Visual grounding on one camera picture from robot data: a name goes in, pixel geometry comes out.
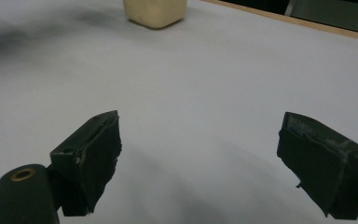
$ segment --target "white table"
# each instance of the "white table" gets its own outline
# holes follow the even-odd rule
[[[192,0],[159,31],[118,0],[12,2],[0,176],[49,165],[87,119],[120,115],[113,181],[94,214],[61,223],[358,223],[325,218],[276,156],[285,111],[358,143],[358,39]]]

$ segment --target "wooden strip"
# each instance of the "wooden strip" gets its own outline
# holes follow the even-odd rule
[[[224,7],[235,8],[238,10],[254,13],[254,14],[257,14],[260,16],[272,18],[274,20],[286,21],[286,22],[289,22],[292,24],[306,26],[306,27],[309,27],[312,29],[325,31],[325,32],[329,32],[332,34],[345,35],[345,36],[349,36],[349,37],[353,37],[353,38],[358,38],[358,32],[349,31],[349,30],[345,30],[345,29],[341,29],[341,28],[337,28],[337,27],[333,27],[333,26],[329,26],[329,25],[323,25],[320,23],[312,22],[312,21],[303,21],[303,20],[296,19],[293,17],[287,17],[287,16],[283,16],[280,14],[262,11],[262,10],[258,10],[258,9],[251,8],[251,7],[243,7],[243,6],[231,4],[228,2],[222,2],[219,0],[201,0],[201,1],[217,4],[217,5],[224,6]]]

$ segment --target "black plastic part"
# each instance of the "black plastic part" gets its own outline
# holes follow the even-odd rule
[[[358,144],[315,119],[287,112],[278,156],[326,216],[357,219]]]
[[[46,168],[31,164],[0,179],[0,224],[59,223]]]
[[[89,119],[50,153],[56,208],[65,216],[93,212],[121,152],[117,111]]]

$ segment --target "beige container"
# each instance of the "beige container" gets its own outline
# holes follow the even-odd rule
[[[186,14],[186,0],[123,0],[130,20],[152,29],[163,28]]]

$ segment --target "white surface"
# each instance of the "white surface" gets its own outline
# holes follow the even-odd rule
[[[358,143],[357,39],[200,1],[160,31],[120,1],[32,2],[0,0],[0,176],[120,115],[113,181],[61,223],[358,223],[325,218],[276,157],[285,111]]]

